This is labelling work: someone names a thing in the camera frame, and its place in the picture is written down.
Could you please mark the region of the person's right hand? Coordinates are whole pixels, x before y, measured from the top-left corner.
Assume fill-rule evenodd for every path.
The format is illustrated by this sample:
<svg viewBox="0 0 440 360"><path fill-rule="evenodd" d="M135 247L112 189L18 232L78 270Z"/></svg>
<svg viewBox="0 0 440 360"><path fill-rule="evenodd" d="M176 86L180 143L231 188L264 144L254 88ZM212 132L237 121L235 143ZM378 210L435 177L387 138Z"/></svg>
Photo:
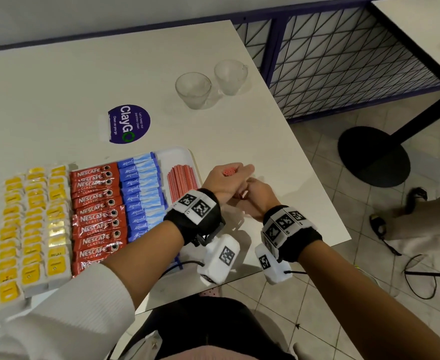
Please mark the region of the person's right hand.
<svg viewBox="0 0 440 360"><path fill-rule="evenodd" d="M254 177L240 188L240 193L244 191L248 191L244 199L232 199L230 203L258 222L264 221L269 210L281 205L271 186Z"/></svg>

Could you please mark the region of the person's left hand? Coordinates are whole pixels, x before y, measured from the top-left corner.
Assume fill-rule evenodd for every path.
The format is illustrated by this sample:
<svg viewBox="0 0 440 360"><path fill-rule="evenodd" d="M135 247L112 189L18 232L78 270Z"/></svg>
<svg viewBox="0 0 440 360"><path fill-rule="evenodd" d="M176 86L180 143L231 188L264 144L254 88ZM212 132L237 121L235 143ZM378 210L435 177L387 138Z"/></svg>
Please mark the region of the person's left hand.
<svg viewBox="0 0 440 360"><path fill-rule="evenodd" d="M241 184L231 184L226 178L222 178L222 168L224 166L225 164L215 166L202 185L202 188L209 190L216 196L221 206L225 205L230 199L235 198L235 193L241 186Z"/></svg>

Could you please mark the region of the person's right forearm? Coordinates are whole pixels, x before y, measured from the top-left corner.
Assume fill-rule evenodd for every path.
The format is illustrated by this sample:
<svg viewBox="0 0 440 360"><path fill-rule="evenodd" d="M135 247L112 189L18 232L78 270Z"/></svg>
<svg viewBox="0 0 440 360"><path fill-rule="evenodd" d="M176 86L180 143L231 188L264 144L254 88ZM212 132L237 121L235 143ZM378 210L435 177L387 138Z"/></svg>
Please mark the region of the person's right forearm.
<svg viewBox="0 0 440 360"><path fill-rule="evenodd" d="M326 243L297 261L364 360L440 360L440 337Z"/></svg>

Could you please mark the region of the person's left forearm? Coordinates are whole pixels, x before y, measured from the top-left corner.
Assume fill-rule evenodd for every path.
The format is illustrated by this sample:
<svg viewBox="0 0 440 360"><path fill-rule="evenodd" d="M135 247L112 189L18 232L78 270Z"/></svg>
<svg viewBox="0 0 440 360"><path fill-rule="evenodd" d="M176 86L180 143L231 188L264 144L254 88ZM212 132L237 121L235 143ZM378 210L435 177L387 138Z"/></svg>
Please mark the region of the person's left forearm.
<svg viewBox="0 0 440 360"><path fill-rule="evenodd" d="M180 253L184 239L170 221L111 254L102 264L121 280L134 303L142 302Z"/></svg>

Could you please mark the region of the black left wristband with markers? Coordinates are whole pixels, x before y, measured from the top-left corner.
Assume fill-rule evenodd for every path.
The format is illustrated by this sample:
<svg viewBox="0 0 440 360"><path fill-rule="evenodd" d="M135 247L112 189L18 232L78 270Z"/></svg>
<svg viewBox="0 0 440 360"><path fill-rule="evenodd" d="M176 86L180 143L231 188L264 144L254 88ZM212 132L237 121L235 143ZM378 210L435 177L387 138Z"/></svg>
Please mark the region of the black left wristband with markers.
<svg viewBox="0 0 440 360"><path fill-rule="evenodd" d="M225 226L220 203L206 188L190 190L171 205L163 218L181 233L184 245L209 245Z"/></svg>

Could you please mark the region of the black wristband with markers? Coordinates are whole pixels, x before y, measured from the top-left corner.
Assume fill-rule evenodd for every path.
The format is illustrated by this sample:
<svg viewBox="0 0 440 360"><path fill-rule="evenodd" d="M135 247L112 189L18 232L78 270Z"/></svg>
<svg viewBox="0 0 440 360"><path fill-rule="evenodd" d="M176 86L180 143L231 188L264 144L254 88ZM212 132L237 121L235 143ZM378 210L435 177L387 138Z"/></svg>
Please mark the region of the black wristband with markers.
<svg viewBox="0 0 440 360"><path fill-rule="evenodd" d="M181 233L184 245L209 245L225 226L220 203L206 188L190 190L171 205L163 218Z"/></svg>
<svg viewBox="0 0 440 360"><path fill-rule="evenodd" d="M294 263L308 245L323 237L295 207L277 205L264 214L261 240L277 262Z"/></svg>

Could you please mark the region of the black right wristband with markers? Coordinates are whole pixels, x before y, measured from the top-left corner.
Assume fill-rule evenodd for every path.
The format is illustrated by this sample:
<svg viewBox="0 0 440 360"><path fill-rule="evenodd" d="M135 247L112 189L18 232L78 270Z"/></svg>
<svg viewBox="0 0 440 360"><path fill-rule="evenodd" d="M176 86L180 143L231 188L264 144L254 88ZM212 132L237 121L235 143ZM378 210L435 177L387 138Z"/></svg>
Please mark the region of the black right wristband with markers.
<svg viewBox="0 0 440 360"><path fill-rule="evenodd" d="M308 245L323 237L295 207L277 205L264 214L261 240L277 262L294 263Z"/></svg>

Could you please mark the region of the pile of red stirrers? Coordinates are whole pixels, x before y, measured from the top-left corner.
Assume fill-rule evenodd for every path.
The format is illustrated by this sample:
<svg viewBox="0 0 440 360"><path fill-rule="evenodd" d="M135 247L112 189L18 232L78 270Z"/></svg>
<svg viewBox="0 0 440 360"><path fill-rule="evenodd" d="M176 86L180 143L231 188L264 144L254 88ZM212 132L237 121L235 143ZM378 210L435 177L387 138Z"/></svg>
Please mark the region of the pile of red stirrers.
<svg viewBox="0 0 440 360"><path fill-rule="evenodd" d="M193 167L187 164L175 165L168 172L167 180L173 204L189 191L200 188Z"/></svg>

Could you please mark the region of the clear glass cup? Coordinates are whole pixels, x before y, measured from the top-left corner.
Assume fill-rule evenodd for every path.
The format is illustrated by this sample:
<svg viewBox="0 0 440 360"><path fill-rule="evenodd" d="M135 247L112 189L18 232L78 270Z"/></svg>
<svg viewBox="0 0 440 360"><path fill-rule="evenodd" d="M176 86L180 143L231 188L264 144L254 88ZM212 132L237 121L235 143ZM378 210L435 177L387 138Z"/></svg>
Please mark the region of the clear glass cup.
<svg viewBox="0 0 440 360"><path fill-rule="evenodd" d="M202 109L211 93L212 83L209 77L199 72L187 72L175 81L178 96L193 110Z"/></svg>
<svg viewBox="0 0 440 360"><path fill-rule="evenodd" d="M214 74L223 94L235 96L247 79L248 66L234 59L221 60L215 65Z"/></svg>

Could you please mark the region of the row of blue sweetener sachets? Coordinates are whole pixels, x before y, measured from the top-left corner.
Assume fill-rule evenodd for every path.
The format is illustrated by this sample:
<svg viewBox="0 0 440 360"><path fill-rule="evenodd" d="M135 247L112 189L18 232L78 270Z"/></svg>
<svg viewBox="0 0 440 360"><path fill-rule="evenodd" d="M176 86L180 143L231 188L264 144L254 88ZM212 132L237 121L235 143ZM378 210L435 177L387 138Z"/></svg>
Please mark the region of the row of blue sweetener sachets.
<svg viewBox="0 0 440 360"><path fill-rule="evenodd" d="M127 219L127 241L136 241L163 221L167 201L155 152L116 162Z"/></svg>

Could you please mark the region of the round purple sticker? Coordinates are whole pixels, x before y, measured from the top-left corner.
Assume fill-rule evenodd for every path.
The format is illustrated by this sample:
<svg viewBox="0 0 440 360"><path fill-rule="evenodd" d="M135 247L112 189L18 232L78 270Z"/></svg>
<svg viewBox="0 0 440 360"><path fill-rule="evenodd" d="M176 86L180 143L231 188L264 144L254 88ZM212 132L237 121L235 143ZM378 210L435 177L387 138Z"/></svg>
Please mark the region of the round purple sticker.
<svg viewBox="0 0 440 360"><path fill-rule="evenodd" d="M108 111L109 142L124 145L142 138L150 129L151 116L136 104L122 104Z"/></svg>

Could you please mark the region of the black trousers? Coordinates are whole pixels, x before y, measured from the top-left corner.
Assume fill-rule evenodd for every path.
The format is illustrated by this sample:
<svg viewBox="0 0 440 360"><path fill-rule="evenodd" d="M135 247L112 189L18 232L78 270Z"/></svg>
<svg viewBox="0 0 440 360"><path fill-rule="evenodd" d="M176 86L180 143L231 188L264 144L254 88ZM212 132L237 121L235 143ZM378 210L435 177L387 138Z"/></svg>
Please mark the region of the black trousers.
<svg viewBox="0 0 440 360"><path fill-rule="evenodd" d="M296 360L251 310L228 297L193 295L155 308L119 360Z"/></svg>

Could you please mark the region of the rows of yellow tea bags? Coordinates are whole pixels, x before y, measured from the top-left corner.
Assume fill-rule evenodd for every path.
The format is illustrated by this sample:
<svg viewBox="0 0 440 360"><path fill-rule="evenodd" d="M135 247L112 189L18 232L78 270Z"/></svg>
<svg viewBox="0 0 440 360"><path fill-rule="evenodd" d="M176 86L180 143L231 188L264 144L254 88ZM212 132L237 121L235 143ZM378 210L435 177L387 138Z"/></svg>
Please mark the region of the rows of yellow tea bags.
<svg viewBox="0 0 440 360"><path fill-rule="evenodd" d="M2 188L0 305L19 306L73 276L69 167L32 167Z"/></svg>

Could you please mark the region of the white knit sleeve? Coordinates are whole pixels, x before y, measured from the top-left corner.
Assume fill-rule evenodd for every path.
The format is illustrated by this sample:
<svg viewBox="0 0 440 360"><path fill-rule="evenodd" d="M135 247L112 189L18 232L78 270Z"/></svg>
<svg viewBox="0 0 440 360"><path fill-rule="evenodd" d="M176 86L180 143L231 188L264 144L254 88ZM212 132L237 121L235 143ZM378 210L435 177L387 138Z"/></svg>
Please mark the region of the white knit sleeve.
<svg viewBox="0 0 440 360"><path fill-rule="evenodd" d="M135 319L126 287L94 264L0 328L0 360L104 360Z"/></svg>

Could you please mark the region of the white table with black pedestal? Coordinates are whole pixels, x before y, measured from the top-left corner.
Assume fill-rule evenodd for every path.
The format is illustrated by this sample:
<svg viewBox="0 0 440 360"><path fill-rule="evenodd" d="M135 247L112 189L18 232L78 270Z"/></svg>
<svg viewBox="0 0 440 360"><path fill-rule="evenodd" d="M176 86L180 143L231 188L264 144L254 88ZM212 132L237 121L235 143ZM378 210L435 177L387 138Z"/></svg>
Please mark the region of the white table with black pedestal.
<svg viewBox="0 0 440 360"><path fill-rule="evenodd" d="M368 10L440 80L440 0L377 0ZM402 144L440 119L440 99L392 134L355 126L338 139L342 163L359 180L380 188L399 186L411 172Z"/></svg>

